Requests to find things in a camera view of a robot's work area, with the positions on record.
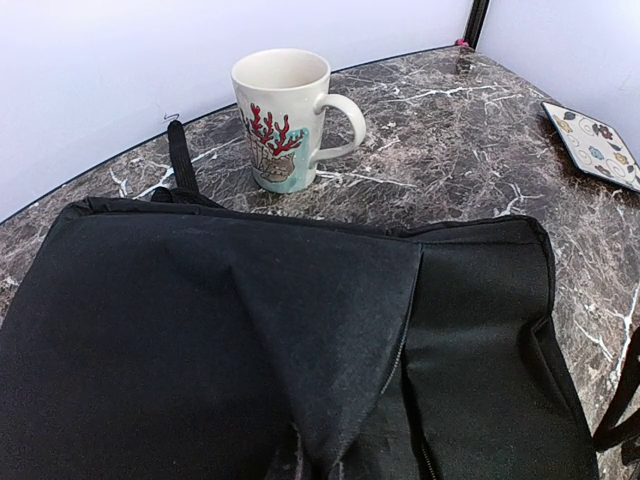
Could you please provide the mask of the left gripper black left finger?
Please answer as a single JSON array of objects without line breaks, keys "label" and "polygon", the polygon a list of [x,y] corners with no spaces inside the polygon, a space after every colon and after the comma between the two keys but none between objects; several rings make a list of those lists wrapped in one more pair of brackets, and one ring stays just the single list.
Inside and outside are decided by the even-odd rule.
[{"label": "left gripper black left finger", "polygon": [[289,424],[265,474],[266,480],[312,480],[313,464],[295,424]]}]

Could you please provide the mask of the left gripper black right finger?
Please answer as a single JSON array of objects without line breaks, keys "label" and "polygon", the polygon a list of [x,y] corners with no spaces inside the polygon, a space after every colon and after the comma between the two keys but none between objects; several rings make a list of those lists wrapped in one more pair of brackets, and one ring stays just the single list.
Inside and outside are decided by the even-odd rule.
[{"label": "left gripper black right finger", "polygon": [[353,444],[327,475],[329,480],[364,480],[368,477],[366,449],[362,444]]}]

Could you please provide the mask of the black student backpack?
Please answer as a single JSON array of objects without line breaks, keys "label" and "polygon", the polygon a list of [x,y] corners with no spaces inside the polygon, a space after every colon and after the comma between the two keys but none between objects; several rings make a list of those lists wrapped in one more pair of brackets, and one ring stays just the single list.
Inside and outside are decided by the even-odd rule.
[{"label": "black student backpack", "polygon": [[58,216],[1,328],[5,479],[265,479],[289,424],[367,479],[594,479],[639,462],[632,341],[596,430],[556,340],[546,231],[516,216],[388,233],[175,189]]}]

